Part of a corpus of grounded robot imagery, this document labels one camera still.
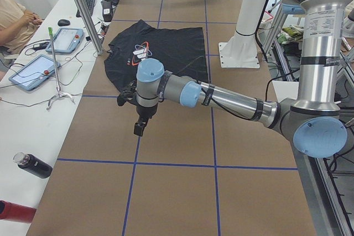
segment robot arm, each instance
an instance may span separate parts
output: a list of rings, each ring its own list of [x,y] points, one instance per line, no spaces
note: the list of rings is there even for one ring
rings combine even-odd
[[[346,5],[352,0],[284,0],[306,11],[301,75],[296,100],[263,102],[188,77],[164,71],[154,59],[138,66],[136,105],[139,121],[134,133],[142,135],[148,119],[163,99],[183,106],[202,105],[251,121],[259,121],[288,139],[308,156],[324,158],[340,151],[347,131],[338,120],[339,107],[334,103],[336,73],[341,47],[341,27]]]

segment black computer mouse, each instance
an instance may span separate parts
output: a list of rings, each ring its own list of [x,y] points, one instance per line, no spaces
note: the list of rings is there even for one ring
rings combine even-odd
[[[70,21],[67,19],[59,19],[58,20],[58,26],[68,26],[70,25]]]

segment red can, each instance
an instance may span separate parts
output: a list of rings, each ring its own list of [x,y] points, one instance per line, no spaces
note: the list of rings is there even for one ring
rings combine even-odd
[[[37,209],[20,204],[0,201],[0,219],[31,223]]]

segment white table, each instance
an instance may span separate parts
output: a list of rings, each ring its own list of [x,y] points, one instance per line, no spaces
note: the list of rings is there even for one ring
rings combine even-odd
[[[36,40],[48,39],[48,27],[52,27],[55,33],[59,29],[57,25],[59,19],[68,19],[71,22],[68,27],[83,28],[85,36],[87,36],[83,20],[75,17],[76,11],[74,0],[59,0],[30,43]],[[98,18],[102,19],[100,0],[96,1],[92,15],[94,24],[99,22]],[[86,40],[83,38],[79,47],[69,56],[73,56],[82,49],[85,43]],[[26,56],[22,52],[16,62],[26,64],[39,54],[47,53],[41,50],[32,56]],[[82,93],[89,79],[96,56],[96,50],[93,44],[90,43],[78,55],[83,63],[79,75],[70,85],[62,86],[62,91],[73,95]],[[66,55],[57,56],[57,60],[62,65],[65,63],[66,58]],[[78,61],[73,59],[59,68],[60,81],[62,83],[70,82],[80,65]],[[20,68],[13,66],[13,69],[19,70]],[[0,87],[12,84],[8,81],[9,76],[12,74],[13,71],[11,70],[7,72],[0,82]],[[0,88],[0,97],[3,100],[27,105],[47,100],[55,94],[56,82],[53,77],[31,92],[25,92],[17,86]],[[20,107],[0,102],[0,140],[2,149],[0,156],[0,200],[37,208],[48,179],[40,179],[21,170],[12,161],[12,158],[15,153],[22,151],[31,153],[54,166],[80,99],[81,96],[74,96],[75,104],[68,98],[56,100],[52,103],[50,111],[46,110],[48,104],[46,102],[33,107]],[[3,236],[23,236],[28,228],[29,224],[0,221],[0,235]]]

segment red object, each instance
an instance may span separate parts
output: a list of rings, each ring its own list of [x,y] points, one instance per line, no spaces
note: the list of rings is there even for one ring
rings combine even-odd
[[[0,219],[31,223],[37,209],[6,201],[0,201]]]

